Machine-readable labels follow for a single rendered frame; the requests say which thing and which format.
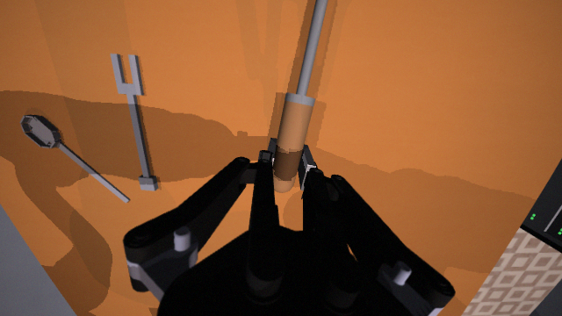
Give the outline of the grey spoon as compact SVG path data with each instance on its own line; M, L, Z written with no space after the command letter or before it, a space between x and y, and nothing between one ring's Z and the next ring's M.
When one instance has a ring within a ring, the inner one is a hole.
M62 143L61 135L58 129L53 126L47 119L40 115L24 115L20 120L23 133L35 142L39 147L54 148L58 147L63 153L70 157L79 166L85 169L89 174L96 178L103 186L114 193L118 198L127 203L130 198L118 190L114 185L108 182L104 177L96 172L89 164L81 159L77 154L70 150ZM23 124L25 123L25 124ZM29 124L29 125L28 125ZM30 131L31 130L31 131ZM26 133L28 132L28 133ZM51 142L51 143L50 143Z

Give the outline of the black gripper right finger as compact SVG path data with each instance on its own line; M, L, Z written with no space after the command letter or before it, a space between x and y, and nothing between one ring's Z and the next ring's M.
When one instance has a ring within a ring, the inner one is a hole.
M298 174L303 231L315 231L321 293L330 304L354 302L363 285L357 261L413 316L436 316L451 301L452 284L405 246L345 178L324 177L305 144Z

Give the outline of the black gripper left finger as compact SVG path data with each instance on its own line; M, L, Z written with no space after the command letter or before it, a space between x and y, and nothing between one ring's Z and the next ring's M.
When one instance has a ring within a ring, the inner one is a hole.
M237 157L177 208L140 224L123 239L133 289L150 291L161 302L171 283L193 267L235 201L254 184L249 219L246 285L259 297L277 292L285 273L273 162L277 139L259 152L258 162Z

